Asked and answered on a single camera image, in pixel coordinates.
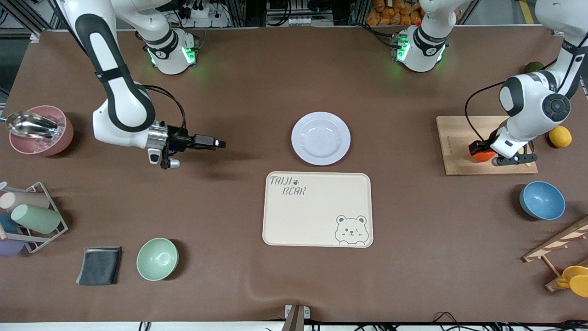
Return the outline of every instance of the yellow cup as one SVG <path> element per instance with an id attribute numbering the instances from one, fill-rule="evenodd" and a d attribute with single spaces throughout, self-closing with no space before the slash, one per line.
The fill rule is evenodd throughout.
<path id="1" fill-rule="evenodd" d="M 588 297 L 588 268 L 583 266 L 566 268 L 562 273 L 562 278 L 557 280 L 557 285 L 571 289 L 581 297 Z"/>

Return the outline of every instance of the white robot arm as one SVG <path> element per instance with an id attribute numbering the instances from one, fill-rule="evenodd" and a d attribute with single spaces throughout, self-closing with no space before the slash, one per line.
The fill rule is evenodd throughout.
<path id="1" fill-rule="evenodd" d="M 425 72 L 433 69 L 441 60 L 445 42 L 457 22 L 455 9 L 471 0 L 420 0 L 427 13 L 421 24 L 403 30 L 406 40 L 396 51 L 396 59 L 412 71 Z"/>
<path id="2" fill-rule="evenodd" d="M 178 160 L 169 158 L 175 151 L 225 148 L 225 142 L 213 137 L 190 137 L 185 127 L 155 121 L 147 90 L 132 79 L 118 48 L 111 0 L 58 0 L 58 5 L 106 91 L 107 100 L 92 118 L 97 140 L 146 148 L 152 164 L 159 163 L 162 156 L 164 169 L 179 167 Z"/>
<path id="3" fill-rule="evenodd" d="M 502 85 L 500 103 L 510 118 L 488 140 L 470 146 L 472 154 L 489 148 L 500 154 L 497 165 L 517 164 L 522 147 L 567 118 L 569 98 L 588 63 L 588 1 L 538 0 L 535 14 L 544 26 L 564 32 L 564 41 L 553 67 L 510 77 Z"/>
<path id="4" fill-rule="evenodd" d="M 196 64 L 198 51 L 192 34 L 173 29 L 155 8 L 170 0 L 111 0 L 116 16 L 133 26 L 145 44 L 153 64 L 166 75 L 183 72 Z"/>

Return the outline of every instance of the cutting board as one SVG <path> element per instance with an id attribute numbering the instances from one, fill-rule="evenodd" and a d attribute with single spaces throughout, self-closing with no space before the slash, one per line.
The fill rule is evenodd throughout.
<path id="1" fill-rule="evenodd" d="M 484 138 L 487 138 L 507 119 L 508 116 L 470 116 L 470 121 Z M 468 146 L 480 138 L 467 123 L 465 116 L 439 116 L 437 129 L 446 175 L 536 174 L 538 172 L 537 162 L 530 163 L 530 166 L 518 164 L 497 167 L 491 161 L 474 160 Z"/>

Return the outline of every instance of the brown tablecloth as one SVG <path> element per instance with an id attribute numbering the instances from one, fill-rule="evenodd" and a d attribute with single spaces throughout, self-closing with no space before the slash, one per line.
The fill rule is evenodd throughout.
<path id="1" fill-rule="evenodd" d="M 459 321 L 588 319 L 586 299 L 547 292 L 551 271 L 520 259 L 588 210 L 586 97 L 572 99 L 569 148 L 537 139 L 534 176 L 446 176 L 435 125 L 439 115 L 463 114 L 479 88 L 551 61 L 562 39 L 542 27 L 459 27 L 449 41 L 443 61 L 417 74 L 360 28 L 211 31 L 196 68 L 165 76 L 142 42 L 121 32 L 134 79 L 169 90 L 192 134 L 228 142 L 179 154 L 182 167 L 163 171 L 145 151 L 93 138 L 91 114 L 105 93 L 74 39 L 44 32 L 26 52 L 6 113 L 57 106 L 71 118 L 74 142 L 59 157 L 36 158 L 13 151 L 3 133 L 1 177 L 17 187 L 46 183 L 71 228 L 38 253 L 2 259 L 0 321 L 264 320 L 291 303 L 338 322 L 427 322 L 444 310 Z M 477 96 L 471 114 L 502 115 L 497 96 Z M 153 100 L 157 119 L 180 123 L 172 101 Z M 337 114 L 351 130 L 349 153 L 335 165 L 309 166 L 290 146 L 294 123 L 314 111 Z M 266 245 L 264 179 L 275 170 L 367 174 L 372 246 Z M 524 216 L 518 194 L 533 180 L 566 196 L 560 220 Z M 136 271 L 137 252 L 154 237 L 179 246 L 170 280 L 148 282 Z M 119 245 L 118 284 L 75 283 L 84 247 Z M 562 269 L 587 250 L 580 241 L 550 257 Z"/>

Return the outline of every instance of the green fruit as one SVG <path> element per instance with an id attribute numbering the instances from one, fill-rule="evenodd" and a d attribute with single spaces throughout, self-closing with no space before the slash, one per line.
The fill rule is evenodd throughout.
<path id="1" fill-rule="evenodd" d="M 529 64 L 527 64 L 524 68 L 524 73 L 528 74 L 534 71 L 539 71 L 541 70 L 543 67 L 545 67 L 541 62 L 531 62 Z"/>

